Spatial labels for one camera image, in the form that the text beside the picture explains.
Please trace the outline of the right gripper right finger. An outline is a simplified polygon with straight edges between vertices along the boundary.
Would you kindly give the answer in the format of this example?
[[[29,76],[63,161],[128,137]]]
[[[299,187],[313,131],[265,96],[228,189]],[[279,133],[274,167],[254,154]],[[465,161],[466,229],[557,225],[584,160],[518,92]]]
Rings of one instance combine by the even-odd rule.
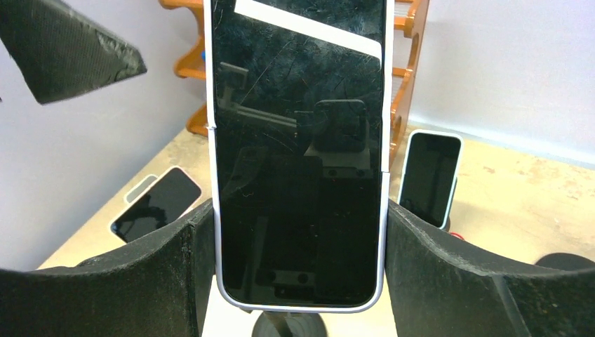
[[[522,263],[389,202],[385,274],[400,336],[593,336],[594,267]]]

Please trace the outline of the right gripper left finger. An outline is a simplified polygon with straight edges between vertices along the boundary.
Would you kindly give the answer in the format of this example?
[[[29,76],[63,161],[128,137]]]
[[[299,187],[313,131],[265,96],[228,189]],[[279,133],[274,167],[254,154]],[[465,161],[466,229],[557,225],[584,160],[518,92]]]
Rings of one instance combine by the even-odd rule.
[[[2,336],[200,336],[213,205],[74,267],[1,271]]]

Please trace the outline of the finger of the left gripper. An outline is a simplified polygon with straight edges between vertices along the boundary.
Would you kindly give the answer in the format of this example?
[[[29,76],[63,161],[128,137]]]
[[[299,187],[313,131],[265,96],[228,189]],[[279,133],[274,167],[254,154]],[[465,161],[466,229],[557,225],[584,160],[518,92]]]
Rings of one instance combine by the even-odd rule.
[[[1,41],[41,105],[147,71],[136,47],[64,1],[3,0]]]

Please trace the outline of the lavender case smartphone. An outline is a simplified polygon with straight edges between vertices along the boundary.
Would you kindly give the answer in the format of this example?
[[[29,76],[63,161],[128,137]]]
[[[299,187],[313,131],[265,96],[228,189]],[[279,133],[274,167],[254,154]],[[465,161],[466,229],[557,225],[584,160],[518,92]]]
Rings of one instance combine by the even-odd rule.
[[[393,1],[205,1],[221,295],[361,312],[380,297]]]

